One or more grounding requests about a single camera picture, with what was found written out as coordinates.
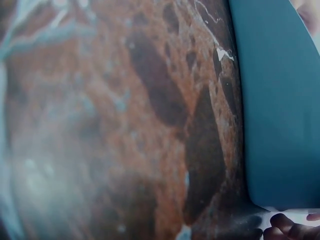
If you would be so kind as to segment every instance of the dark brown spot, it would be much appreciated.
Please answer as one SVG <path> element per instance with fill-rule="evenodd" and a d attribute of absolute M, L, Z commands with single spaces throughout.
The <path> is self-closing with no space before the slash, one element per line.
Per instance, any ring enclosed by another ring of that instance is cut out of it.
<path fill-rule="evenodd" d="M 174 63 L 171 64 L 171 71 L 172 72 L 177 71 L 177 66 Z"/>
<path fill-rule="evenodd" d="M 177 138 L 180 142 L 184 142 L 186 140 L 186 133 L 182 130 L 179 129 L 178 131 L 175 132 L 174 134 L 175 138 Z"/>
<path fill-rule="evenodd" d="M 169 46 L 169 44 L 168 44 L 167 42 L 165 43 L 165 46 L 164 46 L 164 52 L 165 52 L 165 55 L 166 55 L 168 58 L 170 58 L 170 56 L 171 56 L 170 46 Z"/>
<path fill-rule="evenodd" d="M 232 86 L 232 81 L 228 77 L 221 77 L 220 78 L 222 89 L 226 98 L 226 101 L 228 102 L 228 106 L 232 112 L 233 115 L 237 115 L 237 108 L 236 108 L 236 101 L 235 101 L 235 95 L 234 95 L 234 88 Z"/>
<path fill-rule="evenodd" d="M 189 172 L 189 188 L 183 212 L 185 222 L 192 224 L 219 191 L 226 175 L 208 86 L 204 86 L 199 94 L 188 133 L 185 163 Z"/>
<path fill-rule="evenodd" d="M 212 58 L 213 52 L 211 49 L 208 50 L 208 53 L 209 53 L 210 58 Z"/>
<path fill-rule="evenodd" d="M 162 17 L 166 24 L 168 25 L 169 32 L 179 33 L 179 20 L 175 12 L 172 3 L 168 3 L 164 6 Z"/>
<path fill-rule="evenodd" d="M 222 66 L 221 66 L 221 62 L 219 61 L 219 56 L 216 49 L 213 50 L 212 60 L 214 64 L 216 77 L 219 78 L 220 73 L 222 72 Z"/>
<path fill-rule="evenodd" d="M 194 80 L 195 83 L 200 82 L 201 77 L 200 77 L 200 75 L 199 75 L 198 72 L 195 72 L 195 73 L 193 74 L 193 80 Z"/>
<path fill-rule="evenodd" d="M 155 115 L 168 126 L 183 128 L 188 117 L 187 104 L 152 41 L 143 32 L 134 32 L 126 45 Z"/>
<path fill-rule="evenodd" d="M 146 15 L 143 12 L 139 12 L 133 16 L 133 24 L 136 26 L 146 26 L 148 25 L 149 21 L 146 18 Z"/>
<path fill-rule="evenodd" d="M 198 61 L 196 61 L 196 67 L 200 70 L 201 69 L 201 61 L 200 60 L 198 60 Z"/>
<path fill-rule="evenodd" d="M 193 36 L 192 34 L 190 35 L 190 41 L 191 41 L 192 46 L 195 46 L 195 45 L 196 45 L 195 36 Z"/>
<path fill-rule="evenodd" d="M 7 83 L 7 95 L 19 104 L 27 104 L 28 96 L 18 82 L 16 70 L 10 62 L 7 64 L 7 78 L 9 79 Z"/>
<path fill-rule="evenodd" d="M 151 38 L 152 38 L 153 40 L 159 40 L 159 36 L 158 36 L 158 35 L 153 35 Z"/>
<path fill-rule="evenodd" d="M 185 60 L 188 64 L 188 68 L 189 70 L 191 71 L 192 70 L 192 67 L 194 66 L 195 64 L 195 61 L 197 60 L 197 54 L 196 52 L 194 51 L 190 51 L 186 54 L 185 56 Z"/>
<path fill-rule="evenodd" d="M 138 174 L 110 179 L 93 206 L 91 232 L 95 239 L 152 240 L 157 200 L 154 183 Z"/>
<path fill-rule="evenodd" d="M 230 33 L 233 32 L 233 25 L 228 4 L 219 4 L 218 1 L 212 0 L 199 0 L 199 2 L 195 2 L 196 9 L 206 27 L 214 34 L 221 47 L 225 50 L 234 51 L 234 44 Z"/>
<path fill-rule="evenodd" d="M 121 79 L 115 76 L 112 76 L 110 73 L 105 72 L 102 75 L 103 79 L 105 80 L 105 82 L 111 86 L 111 87 L 119 87 L 121 85 Z"/>

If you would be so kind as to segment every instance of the finger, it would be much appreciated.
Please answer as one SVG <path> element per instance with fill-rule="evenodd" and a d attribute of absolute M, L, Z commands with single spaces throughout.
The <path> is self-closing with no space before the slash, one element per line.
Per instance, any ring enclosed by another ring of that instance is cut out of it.
<path fill-rule="evenodd" d="M 307 235 L 310 236 L 313 227 L 294 223 L 282 213 L 274 215 L 271 218 L 270 223 L 273 227 L 279 228 L 280 231 L 290 240 L 314 239 L 306 238 Z"/>
<path fill-rule="evenodd" d="M 320 213 L 313 213 L 306 216 L 306 219 L 308 221 L 318 221 L 320 220 Z"/>
<path fill-rule="evenodd" d="M 277 227 L 269 227 L 263 232 L 264 240 L 288 240 L 288 238 Z"/>
<path fill-rule="evenodd" d="M 298 7 L 297 12 L 302 18 L 311 35 L 315 35 L 320 28 L 319 3 L 308 1 Z"/>

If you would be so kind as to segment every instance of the brown speckled surface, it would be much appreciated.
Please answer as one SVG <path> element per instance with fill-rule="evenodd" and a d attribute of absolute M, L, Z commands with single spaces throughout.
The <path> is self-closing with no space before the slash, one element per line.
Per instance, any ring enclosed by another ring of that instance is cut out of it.
<path fill-rule="evenodd" d="M 65 18 L 92 34 L 6 56 L 21 239 L 260 238 L 227 2 L 70 1 Z M 59 11 L 43 5 L 15 38 Z"/>

